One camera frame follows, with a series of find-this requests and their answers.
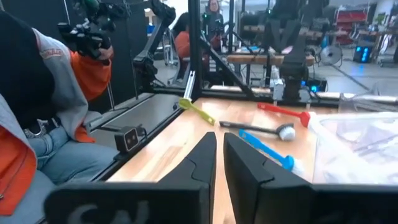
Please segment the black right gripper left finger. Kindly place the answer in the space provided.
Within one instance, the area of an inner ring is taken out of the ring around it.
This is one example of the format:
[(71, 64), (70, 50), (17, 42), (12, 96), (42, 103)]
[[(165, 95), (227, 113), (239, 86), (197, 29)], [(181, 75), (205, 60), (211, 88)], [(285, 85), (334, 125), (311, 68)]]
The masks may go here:
[(63, 185), (45, 199), (47, 224), (211, 224), (216, 148), (206, 133), (158, 182)]

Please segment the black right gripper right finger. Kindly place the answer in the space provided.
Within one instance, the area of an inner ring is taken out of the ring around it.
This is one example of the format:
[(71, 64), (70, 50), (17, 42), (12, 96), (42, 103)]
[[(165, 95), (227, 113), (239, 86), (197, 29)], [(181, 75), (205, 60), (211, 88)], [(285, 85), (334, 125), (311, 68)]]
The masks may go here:
[(223, 153), (237, 224), (398, 224), (398, 187), (311, 184), (233, 133)]

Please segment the blue dish brush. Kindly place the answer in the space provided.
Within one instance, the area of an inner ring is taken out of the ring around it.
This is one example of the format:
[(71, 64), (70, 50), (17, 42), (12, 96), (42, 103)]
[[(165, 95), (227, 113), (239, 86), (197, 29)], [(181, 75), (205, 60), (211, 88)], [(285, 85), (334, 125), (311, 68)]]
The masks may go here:
[(293, 172), (296, 175), (301, 177), (304, 176), (304, 166), (303, 163), (299, 159), (295, 159), (291, 155), (283, 156), (266, 146), (260, 139), (250, 134), (249, 132), (240, 129), (238, 131), (239, 137), (245, 140), (248, 144), (250, 144), (253, 148), (260, 150), (267, 154), (271, 159), (277, 161), (284, 169)]

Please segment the frosted clear plastic bin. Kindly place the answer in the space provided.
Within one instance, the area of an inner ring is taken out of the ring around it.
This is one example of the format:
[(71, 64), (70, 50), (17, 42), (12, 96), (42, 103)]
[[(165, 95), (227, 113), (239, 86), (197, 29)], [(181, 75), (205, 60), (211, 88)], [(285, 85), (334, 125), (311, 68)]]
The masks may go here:
[(312, 182), (398, 185), (398, 113), (311, 114)]

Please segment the clear plastic tray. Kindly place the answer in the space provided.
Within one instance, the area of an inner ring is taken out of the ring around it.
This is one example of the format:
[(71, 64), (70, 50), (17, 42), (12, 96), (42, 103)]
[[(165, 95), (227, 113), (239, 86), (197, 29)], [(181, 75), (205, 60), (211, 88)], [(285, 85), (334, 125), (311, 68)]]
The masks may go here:
[(398, 80), (378, 81), (370, 90), (354, 96), (341, 93), (338, 111), (340, 113), (398, 113)]

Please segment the person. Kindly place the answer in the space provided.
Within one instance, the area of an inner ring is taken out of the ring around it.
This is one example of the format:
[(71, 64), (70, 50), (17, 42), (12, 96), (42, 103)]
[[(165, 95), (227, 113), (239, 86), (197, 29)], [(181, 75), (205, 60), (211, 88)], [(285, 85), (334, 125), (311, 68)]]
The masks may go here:
[(38, 224), (56, 186), (87, 182), (111, 163), (116, 150), (85, 127), (110, 78), (111, 63), (0, 11), (0, 224)]
[(177, 19), (172, 32), (174, 35), (174, 45), (180, 62), (180, 70), (177, 78), (183, 79), (188, 63), (190, 62), (190, 15), (184, 12)]
[(221, 52), (221, 39), (224, 34), (224, 20), (220, 14), (218, 0), (208, 0), (205, 12), (202, 15), (203, 30), (206, 39), (216, 52)]

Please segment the wooden workbench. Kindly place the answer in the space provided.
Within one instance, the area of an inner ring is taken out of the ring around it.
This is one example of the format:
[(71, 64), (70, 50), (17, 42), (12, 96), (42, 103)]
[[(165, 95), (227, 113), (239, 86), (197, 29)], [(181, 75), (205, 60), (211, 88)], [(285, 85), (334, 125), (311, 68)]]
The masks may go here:
[(227, 56), (227, 61), (232, 64), (246, 64), (246, 84), (250, 82), (251, 65), (264, 65), (270, 68), (275, 65), (279, 67), (280, 77), (287, 80), (296, 80), (301, 85), (308, 79), (308, 66), (315, 63), (314, 56), (299, 57), (289, 53), (287, 55), (272, 55), (269, 52), (258, 50), (253, 54), (238, 52)]

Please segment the person's hand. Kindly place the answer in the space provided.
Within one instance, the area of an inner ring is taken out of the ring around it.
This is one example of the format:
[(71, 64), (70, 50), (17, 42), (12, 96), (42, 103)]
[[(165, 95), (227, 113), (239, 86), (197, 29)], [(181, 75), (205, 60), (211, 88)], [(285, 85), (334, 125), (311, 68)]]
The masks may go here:
[(113, 46), (111, 45), (107, 49), (99, 48), (98, 51), (100, 52), (99, 57), (97, 58), (103, 65), (108, 66), (111, 63), (111, 59), (114, 55)]

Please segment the grey floor fan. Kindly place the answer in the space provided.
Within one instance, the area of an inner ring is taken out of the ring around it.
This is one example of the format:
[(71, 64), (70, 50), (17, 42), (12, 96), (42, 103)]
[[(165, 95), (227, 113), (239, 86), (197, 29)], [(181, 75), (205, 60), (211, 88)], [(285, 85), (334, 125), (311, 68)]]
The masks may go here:
[(335, 65), (339, 62), (341, 66), (342, 61), (343, 51), (339, 45), (329, 45), (321, 49), (318, 54), (319, 65)]

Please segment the blue-lit computer case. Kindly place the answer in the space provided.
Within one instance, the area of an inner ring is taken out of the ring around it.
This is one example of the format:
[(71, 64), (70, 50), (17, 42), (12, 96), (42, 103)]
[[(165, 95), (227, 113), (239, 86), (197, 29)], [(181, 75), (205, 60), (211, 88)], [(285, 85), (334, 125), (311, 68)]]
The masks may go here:
[(369, 63), (371, 61), (371, 46), (358, 45), (354, 48), (353, 61), (358, 63)]

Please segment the red storage shelf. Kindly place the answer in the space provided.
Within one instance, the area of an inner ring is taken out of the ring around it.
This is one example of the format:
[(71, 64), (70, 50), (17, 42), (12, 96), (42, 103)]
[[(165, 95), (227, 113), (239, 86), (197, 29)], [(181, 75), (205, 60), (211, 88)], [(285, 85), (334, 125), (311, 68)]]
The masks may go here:
[(357, 26), (365, 25), (368, 18), (368, 10), (342, 10), (339, 9), (335, 17), (335, 27), (338, 31), (336, 43), (340, 45), (352, 44), (352, 36), (355, 35)]

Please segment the silver metal bracket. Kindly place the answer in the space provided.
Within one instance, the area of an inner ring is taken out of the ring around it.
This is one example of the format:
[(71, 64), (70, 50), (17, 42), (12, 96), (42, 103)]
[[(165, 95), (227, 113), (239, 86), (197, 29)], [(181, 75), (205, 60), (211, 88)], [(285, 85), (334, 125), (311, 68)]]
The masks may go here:
[(184, 98), (188, 98), (188, 99), (191, 98), (193, 87), (195, 85), (195, 78), (196, 78), (195, 73), (196, 73), (196, 71), (190, 70), (190, 73), (188, 75), (187, 85), (185, 88), (185, 93), (183, 95)]

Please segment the black aluminium table frame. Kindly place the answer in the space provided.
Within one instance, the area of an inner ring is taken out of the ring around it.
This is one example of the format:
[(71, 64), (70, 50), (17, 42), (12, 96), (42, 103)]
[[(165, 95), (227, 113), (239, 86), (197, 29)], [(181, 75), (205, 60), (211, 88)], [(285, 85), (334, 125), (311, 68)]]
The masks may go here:
[[(204, 48), (208, 51), (211, 51), (211, 45), (209, 42), (206, 41), (205, 37), (201, 36), (201, 30), (199, 28), (199, 21), (195, 19), (195, 13), (198, 14), (198, 0), (188, 0), (188, 9), (193, 11), (193, 15), (190, 16), (190, 25), (193, 25), (192, 30), (190, 31), (190, 35), (192, 35), (190, 39), (190, 50), (193, 50), (193, 55), (190, 57), (192, 60), (192, 65), (188, 66), (186, 69), (186, 75), (189, 75), (190, 73), (196, 74), (196, 80), (193, 81), (193, 87), (188, 87), (188, 84), (186, 85), (185, 89), (182, 88), (154, 88), (152, 90), (146, 90), (148, 93), (153, 93), (151, 95), (160, 95), (160, 94), (166, 94), (166, 95), (178, 95), (178, 96), (183, 96), (181, 100), (183, 100), (185, 97), (189, 98), (192, 97), (192, 101), (188, 100), (188, 103), (194, 103), (200, 98), (211, 98), (213, 100), (215, 99), (225, 99), (225, 100), (235, 100), (235, 101), (251, 101), (251, 102), (265, 102), (265, 103), (271, 103), (274, 101), (282, 101), (282, 100), (274, 100), (272, 96), (272, 90), (267, 89), (267, 88), (255, 88), (255, 90), (260, 90), (260, 92), (253, 92), (252, 88), (247, 86), (246, 84), (242, 83), (240, 79), (236, 77), (234, 73), (232, 73), (231, 79), (234, 79), (234, 82), (238, 85), (238, 88), (240, 91), (237, 91), (238, 89), (234, 89), (236, 91), (229, 91), (231, 88), (222, 88), (222, 89), (217, 89), (217, 90), (204, 90), (203, 87), (203, 79), (202, 75), (203, 72), (201, 70), (201, 62), (202, 59), (199, 58), (199, 56), (202, 56), (201, 48)], [(358, 97), (358, 99), (364, 99), (368, 101), (374, 101), (375, 103), (384, 103), (384, 104), (392, 104), (392, 105), (398, 105), (398, 97), (394, 96), (376, 96), (376, 95), (370, 95), (365, 93), (364, 95), (355, 95), (353, 93), (336, 93), (336, 92), (321, 92), (321, 93), (314, 93), (314, 97), (318, 96), (319, 100), (315, 100), (313, 103), (307, 103), (305, 100), (296, 100), (293, 102), (283, 102), (282, 105), (288, 105), (288, 106), (302, 106), (304, 104), (313, 104), (314, 106), (320, 106), (320, 107), (327, 107), (327, 108), (333, 108), (336, 107), (335, 105), (337, 104), (336, 102), (340, 99), (340, 96), (345, 96), (348, 98), (352, 97)], [(183, 115), (189, 115), (186, 112), (183, 112), (183, 108), (179, 107), (177, 108), (170, 116), (165, 118), (162, 122), (160, 122), (152, 131), (148, 131), (146, 137), (143, 137), (134, 148), (126, 153), (119, 153), (116, 156), (115, 161), (111, 163), (111, 165), (107, 166), (106, 169), (102, 170), (98, 174), (96, 174), (90, 181), (95, 182), (95, 181), (102, 181), (102, 180), (107, 180), (109, 179), (112, 175), (114, 175), (118, 170), (122, 168), (122, 166), (130, 161), (137, 153), (139, 153), (141, 150), (143, 150), (144, 147), (146, 147), (148, 144), (150, 144), (153, 139), (157, 138), (158, 135), (160, 134), (170, 134), (172, 133), (171, 128), (177, 128), (176, 131), (181, 131), (183, 128), (187, 128), (188, 126), (184, 124), (177, 124), (175, 120), (177, 121), (182, 121)]]

